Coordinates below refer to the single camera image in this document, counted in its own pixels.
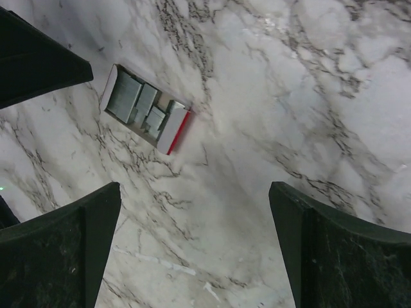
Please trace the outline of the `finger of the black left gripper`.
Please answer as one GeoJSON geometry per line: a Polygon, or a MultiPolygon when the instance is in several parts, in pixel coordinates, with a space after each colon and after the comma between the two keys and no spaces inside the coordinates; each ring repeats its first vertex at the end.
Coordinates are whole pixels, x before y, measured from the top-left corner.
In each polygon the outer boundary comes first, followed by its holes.
{"type": "Polygon", "coordinates": [[[1,8],[1,108],[93,80],[88,61],[1,8]]]}

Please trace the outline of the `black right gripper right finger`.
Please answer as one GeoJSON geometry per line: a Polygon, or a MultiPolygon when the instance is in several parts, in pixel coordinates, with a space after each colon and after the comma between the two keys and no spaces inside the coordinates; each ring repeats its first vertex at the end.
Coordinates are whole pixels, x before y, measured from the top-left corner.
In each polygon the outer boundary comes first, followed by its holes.
{"type": "Polygon", "coordinates": [[[268,196],[296,307],[410,307],[410,234],[284,182],[268,196]]]}

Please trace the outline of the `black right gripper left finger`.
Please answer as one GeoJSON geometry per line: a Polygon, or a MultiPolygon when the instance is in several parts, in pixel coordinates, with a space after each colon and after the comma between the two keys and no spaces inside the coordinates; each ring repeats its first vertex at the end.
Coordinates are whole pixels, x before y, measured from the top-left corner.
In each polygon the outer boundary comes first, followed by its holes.
{"type": "Polygon", "coordinates": [[[20,222],[1,201],[1,307],[94,307],[121,208],[111,182],[20,222]]]}

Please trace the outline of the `staple box tray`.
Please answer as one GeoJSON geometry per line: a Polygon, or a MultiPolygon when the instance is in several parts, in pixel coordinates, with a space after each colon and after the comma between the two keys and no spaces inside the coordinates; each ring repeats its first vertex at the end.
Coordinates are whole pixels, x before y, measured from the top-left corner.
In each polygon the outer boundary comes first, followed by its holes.
{"type": "Polygon", "coordinates": [[[121,64],[110,70],[100,109],[165,155],[178,144],[192,113],[190,104],[121,64]]]}

